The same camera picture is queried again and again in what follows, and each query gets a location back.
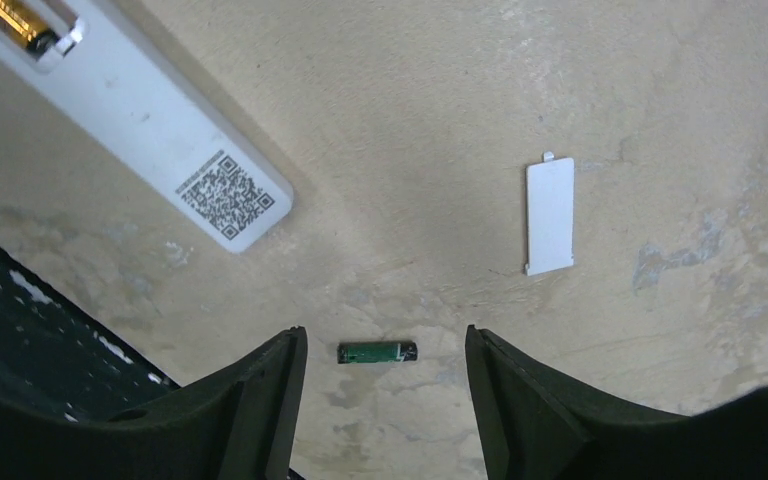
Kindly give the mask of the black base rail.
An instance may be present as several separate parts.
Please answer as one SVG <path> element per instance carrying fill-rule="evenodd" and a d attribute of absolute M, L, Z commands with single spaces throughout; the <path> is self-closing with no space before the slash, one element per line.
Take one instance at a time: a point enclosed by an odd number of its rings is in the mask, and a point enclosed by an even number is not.
<path fill-rule="evenodd" d="M 178 384 L 0 247 L 0 399 L 108 420 Z"/>

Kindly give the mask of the green black battery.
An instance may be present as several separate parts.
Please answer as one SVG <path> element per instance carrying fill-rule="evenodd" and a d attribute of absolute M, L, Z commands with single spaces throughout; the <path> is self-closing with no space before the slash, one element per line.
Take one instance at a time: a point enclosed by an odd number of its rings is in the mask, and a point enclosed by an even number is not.
<path fill-rule="evenodd" d="M 412 341 L 348 342 L 337 347 L 339 364 L 404 363 L 418 360 Z"/>

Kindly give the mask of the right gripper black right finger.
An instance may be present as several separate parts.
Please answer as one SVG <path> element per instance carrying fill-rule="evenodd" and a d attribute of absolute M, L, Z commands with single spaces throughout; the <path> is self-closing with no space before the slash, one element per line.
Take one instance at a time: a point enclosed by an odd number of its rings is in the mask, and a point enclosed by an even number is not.
<path fill-rule="evenodd" d="M 768 386 L 683 416 L 619 398 L 490 330 L 465 337 L 491 479 L 768 479 Z"/>

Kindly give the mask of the gold battery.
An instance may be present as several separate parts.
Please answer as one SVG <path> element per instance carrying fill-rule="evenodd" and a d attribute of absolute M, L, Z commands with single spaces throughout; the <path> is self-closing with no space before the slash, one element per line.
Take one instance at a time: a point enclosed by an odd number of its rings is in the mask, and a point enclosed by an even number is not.
<path fill-rule="evenodd" d="M 0 30 L 35 58 L 60 40 L 48 23 L 23 1 L 0 0 Z"/>

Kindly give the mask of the white remote control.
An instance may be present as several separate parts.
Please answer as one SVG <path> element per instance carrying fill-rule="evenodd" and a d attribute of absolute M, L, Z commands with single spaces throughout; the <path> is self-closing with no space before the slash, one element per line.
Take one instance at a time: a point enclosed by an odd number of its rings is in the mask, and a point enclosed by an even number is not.
<path fill-rule="evenodd" d="M 222 247 L 241 253 L 292 209 L 291 184 L 110 1 L 23 1 L 60 37 L 0 61 Z"/>

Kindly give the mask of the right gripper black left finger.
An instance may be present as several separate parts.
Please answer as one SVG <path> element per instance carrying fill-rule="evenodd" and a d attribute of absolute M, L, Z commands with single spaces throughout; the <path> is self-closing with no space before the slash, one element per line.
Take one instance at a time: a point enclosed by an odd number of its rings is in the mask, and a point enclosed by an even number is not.
<path fill-rule="evenodd" d="M 294 479 L 307 333 L 104 421 L 71 422 L 0 399 L 0 479 Z"/>

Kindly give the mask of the white battery cover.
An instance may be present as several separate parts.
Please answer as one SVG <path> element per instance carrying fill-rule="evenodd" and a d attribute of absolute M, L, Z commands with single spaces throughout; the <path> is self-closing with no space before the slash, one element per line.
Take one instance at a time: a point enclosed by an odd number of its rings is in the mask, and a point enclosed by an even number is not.
<path fill-rule="evenodd" d="M 525 172 L 525 274 L 535 276 L 574 264 L 575 161 L 546 151 Z"/>

